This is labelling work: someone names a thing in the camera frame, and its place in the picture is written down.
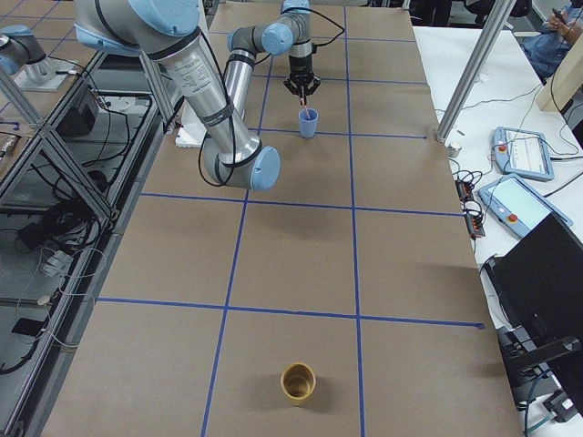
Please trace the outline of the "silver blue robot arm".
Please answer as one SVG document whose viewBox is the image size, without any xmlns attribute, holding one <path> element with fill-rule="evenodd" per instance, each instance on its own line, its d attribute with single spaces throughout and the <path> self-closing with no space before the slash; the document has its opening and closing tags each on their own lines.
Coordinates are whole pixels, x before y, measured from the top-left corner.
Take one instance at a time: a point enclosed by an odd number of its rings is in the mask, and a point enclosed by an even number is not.
<svg viewBox="0 0 583 437">
<path fill-rule="evenodd" d="M 202 125 L 206 136 L 199 172 L 214 187 L 272 188 L 281 158 L 250 132 L 232 102 L 209 42 L 199 27 L 195 1 L 77 1 L 77 39 L 96 51 L 139 56 L 162 65 Z"/>
</svg>

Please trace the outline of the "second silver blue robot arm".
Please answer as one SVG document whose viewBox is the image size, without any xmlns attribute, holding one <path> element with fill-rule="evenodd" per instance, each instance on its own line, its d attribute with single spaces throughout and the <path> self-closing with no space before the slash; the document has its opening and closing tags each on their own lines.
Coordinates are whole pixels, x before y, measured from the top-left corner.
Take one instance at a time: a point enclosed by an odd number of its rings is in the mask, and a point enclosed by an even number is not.
<svg viewBox="0 0 583 437">
<path fill-rule="evenodd" d="M 225 66 L 225 84 L 231 103 L 244 115 L 257 57 L 286 55 L 289 75 L 284 86 L 305 105 L 321 80 L 313 71 L 311 8 L 307 1 L 285 1 L 279 17 L 264 25 L 240 27 L 227 38 L 230 55 Z"/>
</svg>

